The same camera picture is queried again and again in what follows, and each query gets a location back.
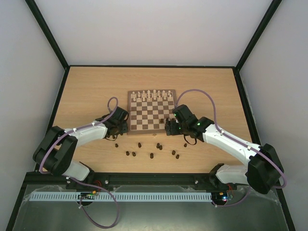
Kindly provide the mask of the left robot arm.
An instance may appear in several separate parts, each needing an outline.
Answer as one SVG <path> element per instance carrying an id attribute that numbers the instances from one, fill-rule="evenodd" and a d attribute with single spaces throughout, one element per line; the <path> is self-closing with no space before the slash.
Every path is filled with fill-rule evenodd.
<path id="1" fill-rule="evenodd" d="M 126 110 L 117 107 L 110 114 L 78 128 L 62 129 L 54 126 L 35 150 L 33 160 L 39 165 L 42 174 L 50 173 L 84 181 L 90 174 L 90 168 L 73 160 L 75 149 L 88 142 L 126 133 L 128 116 Z"/>

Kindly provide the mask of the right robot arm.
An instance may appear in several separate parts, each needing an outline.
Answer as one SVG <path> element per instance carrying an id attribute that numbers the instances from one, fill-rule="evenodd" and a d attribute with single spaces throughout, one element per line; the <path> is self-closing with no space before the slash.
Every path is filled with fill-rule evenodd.
<path id="1" fill-rule="evenodd" d="M 273 146 L 267 143 L 261 146 L 240 139 L 207 117 L 197 118 L 184 104 L 173 109 L 173 116 L 165 121 L 168 136 L 183 135 L 206 142 L 242 163 L 242 166 L 217 166 L 210 176 L 210 184 L 214 188 L 219 189 L 227 183 L 247 184 L 258 193 L 267 194 L 276 187 L 284 169 Z"/>

